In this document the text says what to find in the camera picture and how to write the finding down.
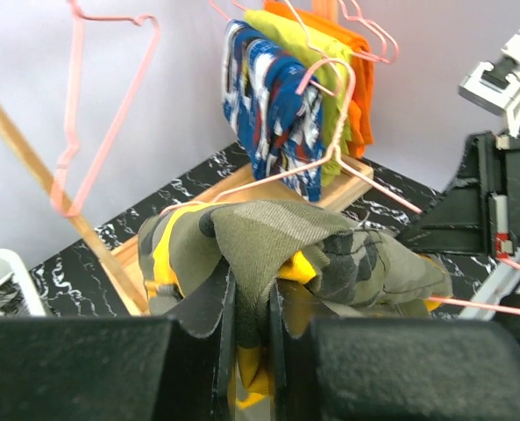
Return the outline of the camouflage yellow trousers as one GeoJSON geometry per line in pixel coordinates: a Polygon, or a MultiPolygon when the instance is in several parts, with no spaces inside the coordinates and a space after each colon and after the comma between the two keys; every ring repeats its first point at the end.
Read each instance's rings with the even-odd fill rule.
{"type": "Polygon", "coordinates": [[[303,285],[344,317],[426,318],[452,295],[438,257],[342,214],[282,200],[190,204],[151,217],[139,230],[138,260],[154,315],[229,265],[242,410],[268,394],[268,302],[277,281],[303,285]]]}

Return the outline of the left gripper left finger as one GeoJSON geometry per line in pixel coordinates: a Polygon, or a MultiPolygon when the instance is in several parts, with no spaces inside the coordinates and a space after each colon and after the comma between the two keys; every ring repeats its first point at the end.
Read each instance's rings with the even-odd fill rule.
{"type": "Polygon", "coordinates": [[[235,282],[222,262],[158,317],[0,318],[0,420],[232,420],[235,282]]]}

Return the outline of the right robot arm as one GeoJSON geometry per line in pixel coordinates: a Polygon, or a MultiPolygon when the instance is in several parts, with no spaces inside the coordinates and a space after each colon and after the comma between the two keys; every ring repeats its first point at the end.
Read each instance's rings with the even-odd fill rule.
{"type": "Polygon", "coordinates": [[[496,263],[459,316],[496,321],[520,343],[518,131],[469,135],[453,178],[396,238],[416,253],[496,263]]]}

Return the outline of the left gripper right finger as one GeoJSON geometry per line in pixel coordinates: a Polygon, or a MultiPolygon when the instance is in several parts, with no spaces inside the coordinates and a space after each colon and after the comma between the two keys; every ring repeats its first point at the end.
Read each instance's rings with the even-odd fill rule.
{"type": "Polygon", "coordinates": [[[520,346],[481,321],[342,318],[270,292],[274,420],[520,420],[520,346]]]}

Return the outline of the newspaper print trousers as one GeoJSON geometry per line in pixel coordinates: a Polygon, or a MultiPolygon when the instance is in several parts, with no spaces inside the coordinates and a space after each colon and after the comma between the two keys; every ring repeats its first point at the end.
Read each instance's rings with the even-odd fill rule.
{"type": "Polygon", "coordinates": [[[0,318],[24,315],[25,299],[12,272],[0,278],[0,318]]]}

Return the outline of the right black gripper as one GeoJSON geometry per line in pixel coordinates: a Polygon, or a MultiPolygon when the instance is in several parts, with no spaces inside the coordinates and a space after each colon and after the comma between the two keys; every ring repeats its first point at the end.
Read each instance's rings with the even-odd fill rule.
{"type": "Polygon", "coordinates": [[[487,254],[487,212],[480,158],[486,156],[491,255],[509,258],[520,248],[520,141],[492,132],[466,138],[458,169],[445,189],[396,236],[423,254],[487,254]]]}

